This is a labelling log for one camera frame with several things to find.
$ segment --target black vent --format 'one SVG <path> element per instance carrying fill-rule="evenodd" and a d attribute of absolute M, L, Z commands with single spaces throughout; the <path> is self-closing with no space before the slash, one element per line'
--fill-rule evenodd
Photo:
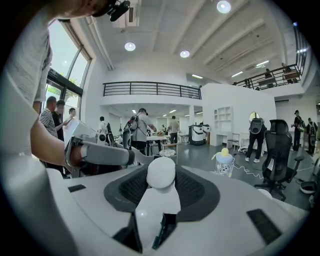
<path fill-rule="evenodd" d="M 134 9 L 133 7 L 129 8 L 129 22 L 134 22 Z"/>

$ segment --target office chair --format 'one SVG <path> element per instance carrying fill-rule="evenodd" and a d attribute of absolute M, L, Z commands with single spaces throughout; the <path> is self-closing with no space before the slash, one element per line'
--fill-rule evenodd
<path fill-rule="evenodd" d="M 297 156 L 294 169 L 287 166 L 292 143 L 292 136 L 288 132 L 288 124 L 284 120 L 270 120 L 271 128 L 264 133 L 267 158 L 262 164 L 263 184 L 254 185 L 255 188 L 269 188 L 281 196 L 281 201 L 286 200 L 282 183 L 290 183 L 297 174 L 297 169 L 304 156 Z"/>

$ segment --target black metal railing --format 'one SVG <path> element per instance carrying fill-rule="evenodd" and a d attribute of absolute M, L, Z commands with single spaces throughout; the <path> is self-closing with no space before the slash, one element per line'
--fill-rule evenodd
<path fill-rule="evenodd" d="M 198 88 L 165 82 L 125 81 L 103 83 L 103 96 L 112 95 L 167 95 L 201 100 Z"/>
<path fill-rule="evenodd" d="M 255 75 L 235 82 L 235 86 L 243 86 L 254 90 L 264 90 L 268 88 L 298 83 L 301 80 L 301 73 L 296 64 L 280 67 L 268 72 Z"/>

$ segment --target ceiling light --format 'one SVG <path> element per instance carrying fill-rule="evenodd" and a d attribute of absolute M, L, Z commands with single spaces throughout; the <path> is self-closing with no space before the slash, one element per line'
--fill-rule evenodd
<path fill-rule="evenodd" d="M 136 45 L 133 43 L 133 42 L 127 42 L 125 45 L 124 45 L 124 48 L 129 51 L 129 52 L 132 52 L 136 49 Z"/>
<path fill-rule="evenodd" d="M 299 53 L 304 53 L 306 51 L 307 51 L 307 49 L 301 49 L 301 50 L 297 50 L 296 53 L 299 54 Z"/>
<path fill-rule="evenodd" d="M 216 8 L 220 13 L 227 14 L 231 10 L 231 5 L 227 1 L 219 1 Z"/>
<path fill-rule="evenodd" d="M 180 52 L 180 56 L 182 58 L 188 58 L 190 55 L 190 52 L 188 52 L 187 50 L 183 50 L 182 52 Z"/>
<path fill-rule="evenodd" d="M 258 67 L 258 66 L 260 66 L 260 65 L 263 65 L 263 64 L 265 64 L 265 63 L 268 63 L 268 62 L 269 62 L 269 60 L 266 60 L 266 61 L 264 61 L 264 62 L 261 62 L 261 63 L 257 64 L 256 67 Z"/>
<path fill-rule="evenodd" d="M 236 74 L 234 74 L 234 75 L 232 75 L 231 77 L 233 78 L 233 77 L 235 77 L 235 76 L 237 76 L 237 75 L 240 75 L 240 74 L 242 74 L 243 72 L 241 71 L 241 72 L 239 72 L 239 73 L 236 73 Z"/>
<path fill-rule="evenodd" d="M 199 79 L 202 79 L 203 77 L 202 76 L 199 76 L 199 75 L 196 75 L 196 74 L 193 74 L 192 75 L 194 78 L 199 78 Z"/>

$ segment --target cable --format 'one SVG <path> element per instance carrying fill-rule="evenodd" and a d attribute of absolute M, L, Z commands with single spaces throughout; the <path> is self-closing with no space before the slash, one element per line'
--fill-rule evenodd
<path fill-rule="evenodd" d="M 263 179 L 264 179 L 264 177 L 261 177 L 261 175 L 260 175 L 259 173 L 258 173 L 258 174 L 254 174 L 254 173 L 250 172 L 249 170 L 247 170 L 244 166 L 240 166 L 240 167 L 238 168 L 236 165 L 234 165 L 234 167 L 237 168 L 238 170 L 240 170 L 240 168 L 243 167 L 243 170 L 244 170 L 244 172 L 245 172 L 246 174 L 252 174 L 254 177 L 259 177 L 260 180 L 263 180 Z"/>

